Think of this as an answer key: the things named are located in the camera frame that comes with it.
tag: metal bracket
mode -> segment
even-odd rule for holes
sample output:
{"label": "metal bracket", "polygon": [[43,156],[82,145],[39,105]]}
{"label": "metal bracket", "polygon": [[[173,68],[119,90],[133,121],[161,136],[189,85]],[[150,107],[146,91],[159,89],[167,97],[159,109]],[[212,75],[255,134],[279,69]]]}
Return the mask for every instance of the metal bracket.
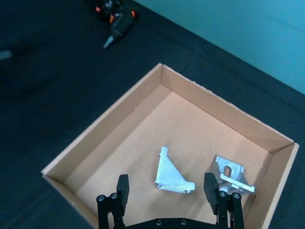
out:
{"label": "metal bracket", "polygon": [[195,190],[195,183],[186,181],[167,156],[167,147],[162,147],[155,183],[158,189],[179,193]]}
{"label": "metal bracket", "polygon": [[[226,168],[229,169],[229,176],[225,175]],[[213,164],[213,173],[220,186],[220,191],[228,194],[238,192],[241,195],[254,193],[255,186],[248,184],[244,176],[244,166],[217,156]]]}

